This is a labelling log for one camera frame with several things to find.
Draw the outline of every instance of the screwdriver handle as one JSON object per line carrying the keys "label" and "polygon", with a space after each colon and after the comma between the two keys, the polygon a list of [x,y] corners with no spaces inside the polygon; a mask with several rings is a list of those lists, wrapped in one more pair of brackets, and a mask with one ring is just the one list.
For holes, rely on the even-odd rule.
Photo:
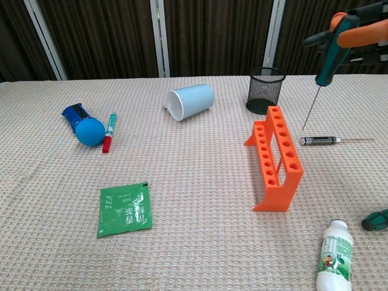
{"label": "screwdriver handle", "polygon": [[299,140],[301,146],[328,146],[339,142],[341,142],[341,138],[336,138],[335,136],[313,136],[300,138]]}
{"label": "screwdriver handle", "polygon": [[372,230],[381,230],[388,227],[388,209],[380,212],[373,212],[368,215],[362,222],[361,226],[368,232]]}

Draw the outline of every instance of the beige textured tablecloth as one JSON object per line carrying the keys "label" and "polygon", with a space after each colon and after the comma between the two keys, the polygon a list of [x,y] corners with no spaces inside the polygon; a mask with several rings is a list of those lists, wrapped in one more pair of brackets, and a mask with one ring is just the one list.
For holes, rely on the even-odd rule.
{"label": "beige textured tablecloth", "polygon": [[[209,84],[214,106],[174,121],[169,89]],[[17,82],[0,89],[0,289],[314,290],[333,218],[355,240],[353,289],[387,290],[388,231],[361,220],[388,208],[388,76],[338,75],[303,136],[375,138],[301,147],[317,91],[288,76],[282,108],[304,176],[287,213],[252,212],[264,196],[245,108],[249,77]],[[78,142],[61,112],[82,102],[118,122],[111,151]],[[148,181],[153,228],[96,238],[99,190]]]}

